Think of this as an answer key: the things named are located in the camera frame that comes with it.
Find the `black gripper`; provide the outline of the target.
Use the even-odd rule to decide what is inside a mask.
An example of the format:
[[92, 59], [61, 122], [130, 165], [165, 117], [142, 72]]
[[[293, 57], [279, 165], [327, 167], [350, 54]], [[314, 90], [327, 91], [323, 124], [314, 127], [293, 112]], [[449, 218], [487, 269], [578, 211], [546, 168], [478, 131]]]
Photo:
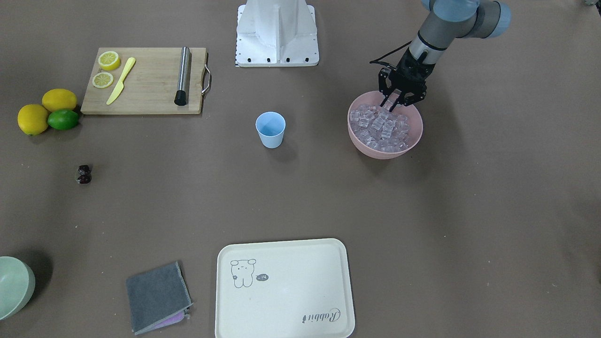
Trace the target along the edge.
[[422, 51], [418, 58], [414, 58], [407, 50], [397, 66], [382, 61], [401, 47], [388, 52], [379, 58], [383, 66], [379, 73], [379, 91], [383, 95], [380, 107], [392, 113], [396, 107], [408, 107], [425, 99], [427, 86], [426, 79], [431, 75], [434, 64], [425, 64], [429, 50]]

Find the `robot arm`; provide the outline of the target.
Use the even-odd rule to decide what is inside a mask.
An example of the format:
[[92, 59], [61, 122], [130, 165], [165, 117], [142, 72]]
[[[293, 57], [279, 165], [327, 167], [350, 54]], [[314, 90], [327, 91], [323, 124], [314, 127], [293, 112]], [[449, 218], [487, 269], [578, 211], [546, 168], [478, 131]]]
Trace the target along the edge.
[[378, 90], [384, 97], [381, 107], [394, 98], [389, 111], [425, 99], [427, 77], [456, 38], [500, 36], [512, 18], [509, 6], [498, 0], [423, 0], [422, 4], [429, 14], [416, 37], [404, 45], [407, 50], [398, 64], [381, 58], [371, 61], [382, 65], [378, 73]]

